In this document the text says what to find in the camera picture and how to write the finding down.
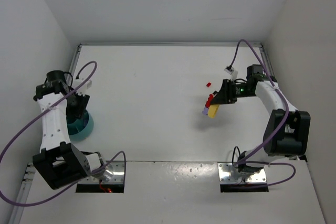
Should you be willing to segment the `red curved lego brick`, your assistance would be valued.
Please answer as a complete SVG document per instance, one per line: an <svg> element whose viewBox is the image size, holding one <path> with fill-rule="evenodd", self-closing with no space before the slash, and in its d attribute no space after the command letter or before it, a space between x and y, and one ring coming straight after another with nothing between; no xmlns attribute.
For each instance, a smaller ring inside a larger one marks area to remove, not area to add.
<svg viewBox="0 0 336 224"><path fill-rule="evenodd" d="M209 107L211 106L211 102L212 102L213 98L214 98L214 95L211 93L211 94L209 95L209 97L208 97L206 103L205 103L205 107L206 107L206 108L209 108Z"/></svg>

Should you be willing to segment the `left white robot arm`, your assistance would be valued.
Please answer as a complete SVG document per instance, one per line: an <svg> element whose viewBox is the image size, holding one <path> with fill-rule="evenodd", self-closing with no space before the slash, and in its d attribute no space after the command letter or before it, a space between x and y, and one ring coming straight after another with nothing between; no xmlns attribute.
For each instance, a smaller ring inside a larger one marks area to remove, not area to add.
<svg viewBox="0 0 336 224"><path fill-rule="evenodd" d="M103 166L99 152L78 150L73 142L88 137L93 119L87 111L90 100L81 81L66 83L66 72L54 70L37 86L34 100L42 112L43 136L33 165L51 189L59 189L89 177Z"/></svg>

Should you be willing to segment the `purple square lego brick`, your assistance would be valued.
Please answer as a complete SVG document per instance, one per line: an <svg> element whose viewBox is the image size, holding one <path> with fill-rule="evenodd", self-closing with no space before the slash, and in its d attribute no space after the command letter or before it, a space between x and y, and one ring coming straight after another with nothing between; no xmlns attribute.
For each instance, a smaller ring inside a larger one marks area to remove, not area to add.
<svg viewBox="0 0 336 224"><path fill-rule="evenodd" d="M207 114L208 114L208 110L209 110L209 108L205 107L205 108L203 109L202 113L203 113L204 115L207 115Z"/></svg>

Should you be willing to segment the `yellow long lego brick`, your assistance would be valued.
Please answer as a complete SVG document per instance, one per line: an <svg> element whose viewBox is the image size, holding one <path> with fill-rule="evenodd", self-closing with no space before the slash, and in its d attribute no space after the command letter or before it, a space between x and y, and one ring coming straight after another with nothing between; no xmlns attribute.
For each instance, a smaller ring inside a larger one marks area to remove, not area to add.
<svg viewBox="0 0 336 224"><path fill-rule="evenodd" d="M209 118L214 118L217 114L219 106L220 106L219 104L210 105L208 108L207 116Z"/></svg>

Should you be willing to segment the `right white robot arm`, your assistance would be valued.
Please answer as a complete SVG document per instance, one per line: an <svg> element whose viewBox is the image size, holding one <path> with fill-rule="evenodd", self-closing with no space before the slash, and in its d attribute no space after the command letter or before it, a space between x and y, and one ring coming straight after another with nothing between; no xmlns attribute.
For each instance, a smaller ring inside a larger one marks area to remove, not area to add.
<svg viewBox="0 0 336 224"><path fill-rule="evenodd" d="M277 80L267 76L261 65L247 67L246 80L224 79L219 91L209 95L203 113L214 118L220 105L234 104L239 98L259 98L269 113L261 148L240 153L233 163L239 172L257 173L266 164L283 157L306 153L310 114L293 106L279 89Z"/></svg>

